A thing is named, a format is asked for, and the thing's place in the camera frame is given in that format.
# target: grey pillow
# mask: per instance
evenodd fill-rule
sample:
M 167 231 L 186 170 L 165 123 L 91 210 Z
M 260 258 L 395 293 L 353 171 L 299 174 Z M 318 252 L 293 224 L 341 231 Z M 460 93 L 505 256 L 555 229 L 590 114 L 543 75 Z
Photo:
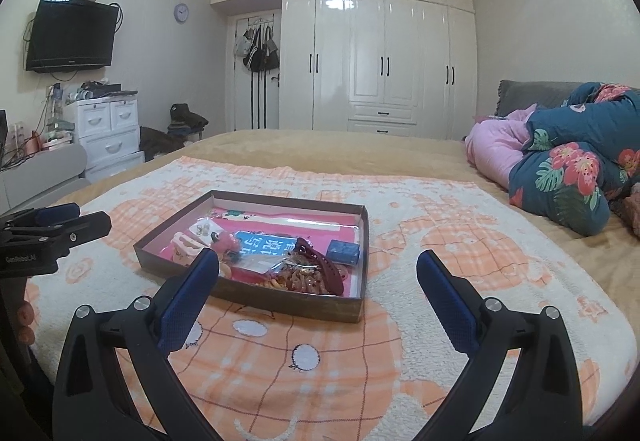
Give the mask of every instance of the grey pillow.
M 514 82 L 503 80 L 498 88 L 496 116 L 506 116 L 533 104 L 559 107 L 582 82 Z

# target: clock face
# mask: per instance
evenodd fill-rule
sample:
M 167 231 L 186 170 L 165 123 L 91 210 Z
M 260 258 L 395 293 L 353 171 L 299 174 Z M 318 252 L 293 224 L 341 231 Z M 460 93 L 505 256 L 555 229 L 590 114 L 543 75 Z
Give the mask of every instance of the clock face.
M 178 4 L 174 8 L 174 17 L 178 22 L 184 22 L 189 17 L 189 8 L 186 4 Z

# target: wardrobe drawer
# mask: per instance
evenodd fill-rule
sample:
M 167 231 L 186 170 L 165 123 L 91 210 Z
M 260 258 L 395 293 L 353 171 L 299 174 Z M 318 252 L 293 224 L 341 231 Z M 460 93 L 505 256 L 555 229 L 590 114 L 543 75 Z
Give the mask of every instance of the wardrobe drawer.
M 377 124 L 375 122 L 350 121 L 347 127 L 349 132 L 372 132 L 373 134 L 388 134 L 390 136 L 402 136 L 410 138 L 416 135 L 416 126 L 402 124 Z
M 76 121 L 78 136 L 92 136 L 111 131 L 111 113 L 109 104 L 89 104 L 78 106 L 78 120 Z
M 86 150 L 86 167 L 92 168 L 109 158 L 120 158 L 137 152 L 140 148 L 140 128 L 80 138 L 80 145 Z
M 138 125 L 138 101 L 111 102 L 111 129 L 126 129 Z
M 375 106 L 368 104 L 350 104 L 350 120 L 370 120 L 373 122 L 398 122 L 416 124 L 416 111 L 411 108 Z
M 102 161 L 93 168 L 85 171 L 84 177 L 87 181 L 95 183 L 100 179 L 105 179 L 111 176 L 115 176 L 120 172 L 124 172 L 130 168 L 145 163 L 145 153 L 135 152 L 133 154 L 127 154 L 122 158 L 109 159 Z

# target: tv screen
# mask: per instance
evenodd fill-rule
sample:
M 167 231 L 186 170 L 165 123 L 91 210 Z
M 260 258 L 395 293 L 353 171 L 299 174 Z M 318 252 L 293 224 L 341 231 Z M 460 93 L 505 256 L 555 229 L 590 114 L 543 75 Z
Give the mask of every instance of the tv screen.
M 111 65 L 117 6 L 81 0 L 40 0 L 27 71 L 49 73 Z

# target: orange and white blanket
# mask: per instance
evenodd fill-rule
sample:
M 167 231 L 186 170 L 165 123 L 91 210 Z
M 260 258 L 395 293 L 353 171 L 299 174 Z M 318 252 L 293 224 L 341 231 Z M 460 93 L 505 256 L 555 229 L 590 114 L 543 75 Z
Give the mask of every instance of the orange and white blanket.
M 133 244 L 209 190 L 365 205 L 369 283 L 357 325 L 313 321 L 209 299 L 170 361 L 227 441 L 410 440 L 466 363 L 415 279 L 432 248 L 454 275 L 510 309 L 557 306 L 574 346 L 585 423 L 612 405 L 636 366 L 633 331 L 603 290 L 526 218 L 469 182 L 340 176 L 180 158 L 116 186 L 82 211 L 106 211 L 108 237 L 73 249 L 54 275 L 28 284 L 34 351 L 54 378 L 74 310 L 121 309 L 161 281 L 140 271 Z M 120 363 L 142 418 L 158 427 L 126 353 Z M 510 355 L 477 426 L 490 423 L 516 363 Z

